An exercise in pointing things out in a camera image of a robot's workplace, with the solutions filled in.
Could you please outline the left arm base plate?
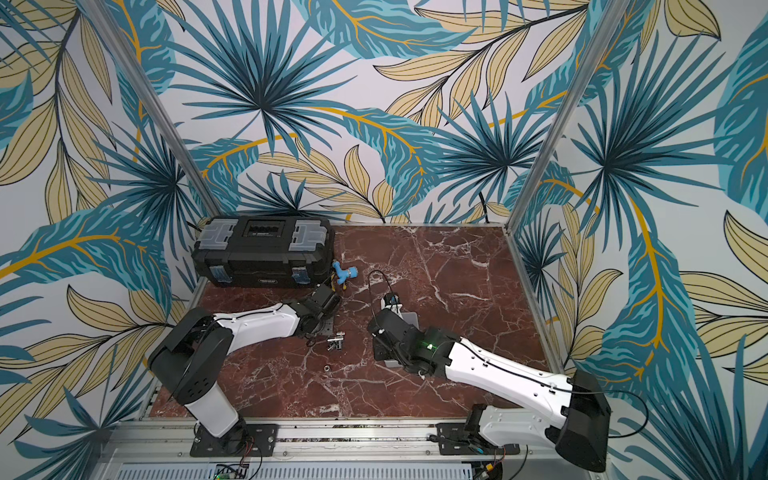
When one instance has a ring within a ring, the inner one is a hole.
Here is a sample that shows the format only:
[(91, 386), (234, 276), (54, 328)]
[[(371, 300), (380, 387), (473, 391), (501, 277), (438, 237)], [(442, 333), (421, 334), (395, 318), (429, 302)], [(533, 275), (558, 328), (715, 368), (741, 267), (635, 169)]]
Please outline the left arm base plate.
[(222, 437), (215, 437), (204, 426), (197, 425), (190, 456), (224, 458), (256, 454), (271, 457), (278, 429), (278, 424), (239, 423)]

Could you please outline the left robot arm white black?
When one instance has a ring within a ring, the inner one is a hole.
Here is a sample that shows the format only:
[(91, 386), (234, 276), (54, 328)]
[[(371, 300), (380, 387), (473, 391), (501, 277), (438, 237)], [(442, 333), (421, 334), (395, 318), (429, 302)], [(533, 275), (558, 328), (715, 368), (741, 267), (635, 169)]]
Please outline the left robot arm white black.
[(189, 310), (149, 355), (148, 368), (203, 431), (224, 439), (245, 423), (218, 385), (227, 357), (245, 347), (282, 338), (312, 339), (330, 322), (341, 297), (320, 285), (308, 297), (236, 313)]

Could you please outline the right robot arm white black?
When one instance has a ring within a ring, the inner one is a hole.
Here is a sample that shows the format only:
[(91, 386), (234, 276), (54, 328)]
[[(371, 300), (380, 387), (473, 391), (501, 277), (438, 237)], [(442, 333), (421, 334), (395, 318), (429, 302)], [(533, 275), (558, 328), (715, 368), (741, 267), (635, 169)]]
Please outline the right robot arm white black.
[(368, 324), (375, 345), (408, 373), (466, 384), (526, 409), (527, 425), (504, 420), (496, 407), (478, 407), (467, 418), (470, 434), (485, 443), (543, 445), (583, 470), (608, 466), (611, 391), (588, 372), (537, 370), (480, 348), (441, 328), (420, 330), (385, 308)]

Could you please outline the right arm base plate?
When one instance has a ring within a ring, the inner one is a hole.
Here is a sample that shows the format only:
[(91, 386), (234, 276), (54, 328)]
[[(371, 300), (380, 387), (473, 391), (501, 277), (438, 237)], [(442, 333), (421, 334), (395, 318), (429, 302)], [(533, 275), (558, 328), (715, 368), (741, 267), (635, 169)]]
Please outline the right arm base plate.
[(521, 452), (518, 444), (498, 446), (484, 439), (476, 430), (464, 423), (438, 423), (437, 433), (431, 434), (428, 440), (438, 445), (441, 455), (517, 455)]

